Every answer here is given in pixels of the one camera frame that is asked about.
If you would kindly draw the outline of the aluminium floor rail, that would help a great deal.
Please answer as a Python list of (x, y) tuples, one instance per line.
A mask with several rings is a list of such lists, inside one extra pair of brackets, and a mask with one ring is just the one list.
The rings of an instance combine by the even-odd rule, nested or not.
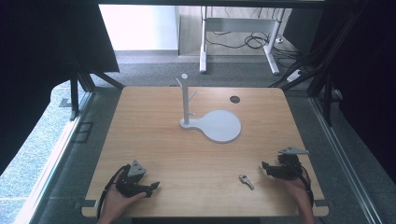
[(55, 105), (56, 100), (60, 100), (58, 91), (51, 94), (49, 107), (16, 158), (18, 164), (31, 165), (27, 171), (32, 177), (28, 177), (26, 187), (21, 187), (29, 195), (22, 198), (23, 205), (12, 224), (29, 224), (33, 219), (80, 122), (80, 115), (72, 111), (71, 98), (63, 98), (61, 107)]
[(365, 215), (369, 224), (383, 224), (383, 221), (378, 214), (375, 205), (369, 196), (366, 188), (361, 183), (358, 175), (353, 168), (347, 154), (344, 151), (342, 144), (339, 141), (333, 127), (328, 123), (328, 121), (324, 118), (323, 112), (324, 110), (321, 108), (319, 100), (316, 98), (309, 97), (309, 102), (312, 105), (315, 114), (318, 118), (320, 126), (325, 133), (332, 151), (338, 160), (345, 176), (346, 180), (351, 187), (355, 198), (357, 199), (363, 214)]

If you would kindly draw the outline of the person's right hand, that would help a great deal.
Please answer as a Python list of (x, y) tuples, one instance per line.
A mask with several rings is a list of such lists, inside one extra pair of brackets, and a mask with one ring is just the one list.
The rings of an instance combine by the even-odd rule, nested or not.
[(311, 202), (306, 191), (305, 184), (299, 177), (294, 180), (277, 178), (276, 181), (282, 184), (282, 186), (291, 195), (292, 199), (299, 207), (308, 209), (311, 208)]

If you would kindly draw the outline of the white key stand round base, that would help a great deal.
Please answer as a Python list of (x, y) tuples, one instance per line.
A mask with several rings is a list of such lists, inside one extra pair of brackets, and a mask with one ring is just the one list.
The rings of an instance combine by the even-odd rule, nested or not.
[(179, 122), (181, 128), (199, 131), (210, 141), (219, 144), (230, 143), (239, 136), (242, 131), (241, 120), (229, 110), (212, 110), (198, 119), (192, 119), (190, 100), (196, 91), (189, 94), (189, 76), (187, 74), (177, 77), (176, 81), (182, 91), (183, 118)]

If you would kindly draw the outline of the black floor socket plate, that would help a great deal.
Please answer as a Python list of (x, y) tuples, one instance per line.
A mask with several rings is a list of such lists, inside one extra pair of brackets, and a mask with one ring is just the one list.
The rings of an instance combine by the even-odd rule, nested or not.
[(77, 126), (74, 137), (72, 138), (72, 142), (78, 144), (86, 143), (91, 135), (92, 126), (92, 122), (81, 122)]

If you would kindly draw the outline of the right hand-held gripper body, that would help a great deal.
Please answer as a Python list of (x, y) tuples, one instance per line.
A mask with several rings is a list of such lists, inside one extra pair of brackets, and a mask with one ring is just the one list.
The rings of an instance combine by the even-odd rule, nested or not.
[(285, 175), (282, 179), (294, 180), (302, 177), (304, 167), (301, 165), (299, 155), (308, 155), (309, 151), (297, 147), (286, 147), (278, 151), (277, 159), (284, 169)]

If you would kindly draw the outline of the person's left hand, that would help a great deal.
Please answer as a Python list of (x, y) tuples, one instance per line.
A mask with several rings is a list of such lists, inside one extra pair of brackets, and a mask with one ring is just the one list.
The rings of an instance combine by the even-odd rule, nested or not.
[(145, 198), (145, 196), (146, 193), (141, 192), (130, 198), (124, 197), (119, 193), (116, 187), (112, 185), (104, 199), (100, 217), (119, 218), (128, 208), (130, 208), (134, 203)]

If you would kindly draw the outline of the white power strip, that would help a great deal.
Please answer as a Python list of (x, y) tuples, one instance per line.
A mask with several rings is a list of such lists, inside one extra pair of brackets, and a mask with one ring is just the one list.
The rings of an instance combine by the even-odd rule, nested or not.
[(296, 71), (294, 71), (290, 76), (287, 77), (287, 81), (288, 82), (292, 82), (295, 79), (297, 79), (298, 77), (300, 77), (304, 72), (300, 69), (297, 69)]

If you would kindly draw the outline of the black metal stand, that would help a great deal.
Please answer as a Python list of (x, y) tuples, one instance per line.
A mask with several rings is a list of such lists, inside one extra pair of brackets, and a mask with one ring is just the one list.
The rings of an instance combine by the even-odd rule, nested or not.
[[(339, 20), (333, 23), (333, 28), (323, 38), (321, 43), (310, 53), (307, 53), (305, 56), (298, 59), (296, 63), (293, 63), (278, 81), (270, 85), (270, 88), (280, 88), (282, 91), (287, 91), (312, 78), (312, 82), (306, 92), (310, 97), (317, 97), (321, 91), (324, 91), (322, 117), (328, 125), (332, 125), (330, 118), (333, 88), (330, 72), (331, 65), (334, 63), (336, 54), (340, 51), (360, 15), (360, 10), (347, 10)], [(302, 65), (311, 63), (316, 63), (316, 66), (314, 66), (311, 71), (302, 74), (292, 82), (286, 82), (286, 79), (291, 76), (292, 72), (296, 71)]]
[(95, 84), (93, 83), (91, 74), (96, 75), (119, 90), (124, 88), (123, 84), (107, 75), (104, 71), (99, 71), (90, 67), (81, 67), (77, 61), (73, 61), (66, 66), (66, 74), (69, 75), (70, 83), (70, 120), (75, 120), (80, 113), (78, 86), (81, 86), (82, 89), (87, 92), (93, 92), (95, 90)]

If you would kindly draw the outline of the white metal desk frame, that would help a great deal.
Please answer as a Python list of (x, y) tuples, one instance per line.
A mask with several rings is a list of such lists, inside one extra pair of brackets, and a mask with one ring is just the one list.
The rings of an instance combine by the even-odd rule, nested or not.
[(270, 65), (273, 75), (279, 73), (278, 66), (272, 54), (274, 44), (280, 26), (284, 19), (286, 9), (275, 9), (275, 17), (273, 19), (237, 19), (237, 18), (213, 18), (207, 17), (207, 7), (201, 9), (202, 19), (202, 37), (199, 57), (199, 71), (205, 74), (206, 69), (206, 34), (208, 32), (231, 32), (231, 33), (264, 33), (269, 35), (269, 42), (262, 47), (267, 62)]

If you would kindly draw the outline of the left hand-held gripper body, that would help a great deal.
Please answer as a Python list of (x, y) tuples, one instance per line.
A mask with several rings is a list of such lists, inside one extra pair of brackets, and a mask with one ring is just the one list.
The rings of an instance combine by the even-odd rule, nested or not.
[(125, 165), (116, 182), (116, 189), (128, 198), (146, 192), (145, 187), (139, 185), (139, 181), (146, 172), (147, 170), (137, 160)]

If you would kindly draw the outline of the black curtain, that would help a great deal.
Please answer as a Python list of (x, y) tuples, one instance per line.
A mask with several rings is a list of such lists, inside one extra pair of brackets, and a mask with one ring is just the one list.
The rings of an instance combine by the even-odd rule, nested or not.
[(284, 36), (303, 53), (334, 43), (356, 1), (357, 16), (330, 67), (349, 125), (396, 184), (396, 0), (330, 0), (340, 7), (295, 8)]
[(77, 74), (119, 66), (96, 4), (0, 0), (0, 175), (50, 103)]

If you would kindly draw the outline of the small silver key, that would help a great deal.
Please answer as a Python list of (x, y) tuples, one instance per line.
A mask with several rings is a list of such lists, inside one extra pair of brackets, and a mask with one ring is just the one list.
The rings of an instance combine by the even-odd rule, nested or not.
[(239, 180), (243, 183), (246, 184), (251, 190), (254, 190), (254, 186), (251, 184), (249, 178), (247, 175), (240, 175)]

